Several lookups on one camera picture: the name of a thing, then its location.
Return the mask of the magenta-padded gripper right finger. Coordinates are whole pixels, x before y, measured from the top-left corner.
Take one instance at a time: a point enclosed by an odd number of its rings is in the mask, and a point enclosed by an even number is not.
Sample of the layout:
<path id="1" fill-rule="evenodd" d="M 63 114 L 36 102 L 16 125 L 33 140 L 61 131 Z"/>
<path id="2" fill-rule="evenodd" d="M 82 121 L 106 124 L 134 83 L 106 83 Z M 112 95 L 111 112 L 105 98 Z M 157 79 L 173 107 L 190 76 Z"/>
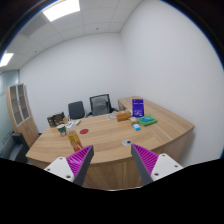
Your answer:
<path id="1" fill-rule="evenodd" d="M 144 185 L 182 169 L 182 166 L 166 153 L 156 154 L 136 144 L 131 145 L 131 154 Z"/>

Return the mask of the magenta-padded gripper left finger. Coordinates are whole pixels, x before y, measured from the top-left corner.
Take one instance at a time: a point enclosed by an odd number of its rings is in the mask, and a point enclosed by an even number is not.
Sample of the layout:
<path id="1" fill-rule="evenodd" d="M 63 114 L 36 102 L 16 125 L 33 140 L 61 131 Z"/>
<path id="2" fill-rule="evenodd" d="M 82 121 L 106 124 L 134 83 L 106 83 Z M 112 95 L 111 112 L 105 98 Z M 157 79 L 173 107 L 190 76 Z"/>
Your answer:
<path id="1" fill-rule="evenodd" d="M 90 145 L 68 157 L 58 157 L 45 171 L 82 186 L 93 156 L 94 148 Z"/>

